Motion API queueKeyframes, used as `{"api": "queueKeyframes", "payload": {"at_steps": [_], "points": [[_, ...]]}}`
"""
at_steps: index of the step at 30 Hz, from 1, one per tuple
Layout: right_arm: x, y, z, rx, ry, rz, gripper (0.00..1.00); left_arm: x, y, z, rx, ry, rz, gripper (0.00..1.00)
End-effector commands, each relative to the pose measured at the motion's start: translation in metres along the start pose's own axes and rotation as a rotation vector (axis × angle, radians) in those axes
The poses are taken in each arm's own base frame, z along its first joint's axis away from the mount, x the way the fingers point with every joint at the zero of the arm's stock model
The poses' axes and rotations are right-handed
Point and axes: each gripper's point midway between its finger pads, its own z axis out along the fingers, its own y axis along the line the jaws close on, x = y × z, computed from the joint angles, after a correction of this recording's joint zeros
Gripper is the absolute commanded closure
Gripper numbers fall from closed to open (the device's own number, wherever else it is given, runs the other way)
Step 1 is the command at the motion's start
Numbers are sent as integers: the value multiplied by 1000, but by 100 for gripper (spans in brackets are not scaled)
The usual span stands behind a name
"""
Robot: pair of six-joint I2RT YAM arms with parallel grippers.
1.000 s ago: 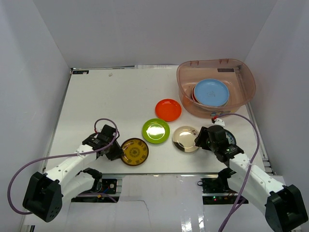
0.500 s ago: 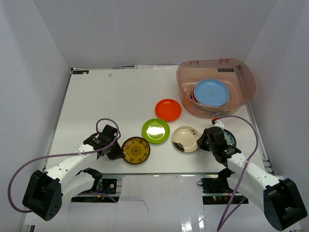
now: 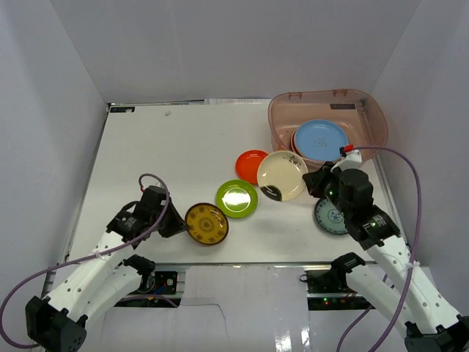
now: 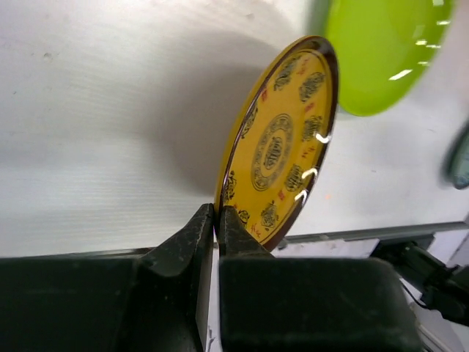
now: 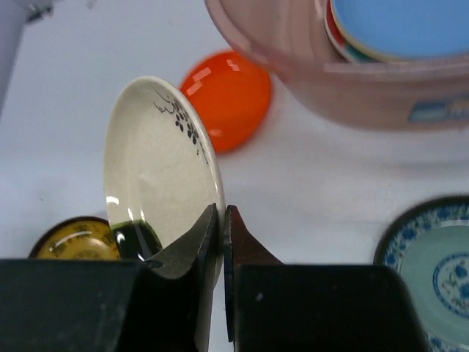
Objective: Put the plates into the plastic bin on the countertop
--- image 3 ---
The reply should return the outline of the yellow brown patterned plate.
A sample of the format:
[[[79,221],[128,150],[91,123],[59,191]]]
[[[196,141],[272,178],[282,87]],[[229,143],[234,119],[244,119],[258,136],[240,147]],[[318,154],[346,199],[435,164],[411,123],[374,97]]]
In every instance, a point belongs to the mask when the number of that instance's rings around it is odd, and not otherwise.
[[[195,242],[214,246],[223,242],[229,233],[225,214],[213,204],[200,202],[191,206],[185,214],[187,232]]]

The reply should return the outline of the cream brown glossy plate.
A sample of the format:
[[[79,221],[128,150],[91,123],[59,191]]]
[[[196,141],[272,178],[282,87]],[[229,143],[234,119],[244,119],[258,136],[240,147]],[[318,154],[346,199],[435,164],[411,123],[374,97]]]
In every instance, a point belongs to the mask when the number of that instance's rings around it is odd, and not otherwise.
[[[297,154],[279,150],[268,154],[257,170],[257,184],[269,199],[286,202],[299,197],[306,188],[306,163]]]

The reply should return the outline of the light blue plate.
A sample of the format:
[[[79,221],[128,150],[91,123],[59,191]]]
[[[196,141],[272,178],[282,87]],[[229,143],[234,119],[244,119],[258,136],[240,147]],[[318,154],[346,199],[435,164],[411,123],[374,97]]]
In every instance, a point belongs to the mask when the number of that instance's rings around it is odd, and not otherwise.
[[[294,141],[303,157],[315,161],[334,161],[340,158],[340,148],[348,144],[344,130],[327,120],[303,123],[296,130]]]

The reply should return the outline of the red teal floral plate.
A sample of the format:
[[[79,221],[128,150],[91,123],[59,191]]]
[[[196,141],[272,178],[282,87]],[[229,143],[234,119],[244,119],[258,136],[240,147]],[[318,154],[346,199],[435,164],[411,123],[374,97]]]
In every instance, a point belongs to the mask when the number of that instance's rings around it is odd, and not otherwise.
[[[292,151],[296,154],[298,154],[300,157],[304,157],[304,155],[298,150],[298,148],[296,147],[296,142],[295,142],[295,134],[297,132],[297,129],[294,129],[294,131],[292,132],[291,136],[290,136],[290,147],[292,149]]]

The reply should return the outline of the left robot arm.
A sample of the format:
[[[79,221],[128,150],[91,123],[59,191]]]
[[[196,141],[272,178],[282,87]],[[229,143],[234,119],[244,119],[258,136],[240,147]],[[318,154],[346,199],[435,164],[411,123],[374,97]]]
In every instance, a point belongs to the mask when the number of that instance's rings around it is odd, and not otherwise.
[[[26,305],[26,328],[46,351],[78,351],[88,328],[130,293],[155,283],[154,261],[136,254],[153,232],[169,238],[187,226],[166,188],[150,186],[108,223],[91,257],[80,263],[45,298]]]

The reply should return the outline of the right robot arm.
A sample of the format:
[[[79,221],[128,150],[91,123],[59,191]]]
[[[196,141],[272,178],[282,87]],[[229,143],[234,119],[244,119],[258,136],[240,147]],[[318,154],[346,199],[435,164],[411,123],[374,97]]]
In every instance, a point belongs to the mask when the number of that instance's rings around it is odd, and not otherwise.
[[[361,294],[403,337],[408,351],[467,351],[468,317],[461,315],[412,258],[399,228],[374,204],[373,185],[359,169],[341,171],[326,163],[303,176],[310,195],[332,202],[351,237],[390,280],[377,278],[357,254],[331,263],[339,292]]]

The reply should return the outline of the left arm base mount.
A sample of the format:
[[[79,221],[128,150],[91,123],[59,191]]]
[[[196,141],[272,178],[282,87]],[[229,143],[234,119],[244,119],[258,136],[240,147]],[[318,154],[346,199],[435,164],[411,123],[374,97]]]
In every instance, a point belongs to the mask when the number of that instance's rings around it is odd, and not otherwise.
[[[140,287],[116,303],[117,307],[177,308],[180,299],[177,293],[178,273],[156,271],[142,279]]]

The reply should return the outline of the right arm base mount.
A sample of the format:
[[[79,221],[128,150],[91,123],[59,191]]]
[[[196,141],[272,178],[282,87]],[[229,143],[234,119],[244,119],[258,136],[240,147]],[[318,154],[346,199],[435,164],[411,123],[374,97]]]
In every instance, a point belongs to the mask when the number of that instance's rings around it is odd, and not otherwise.
[[[372,307],[362,295],[341,286],[330,270],[306,271],[299,280],[306,284],[309,311],[365,310]]]

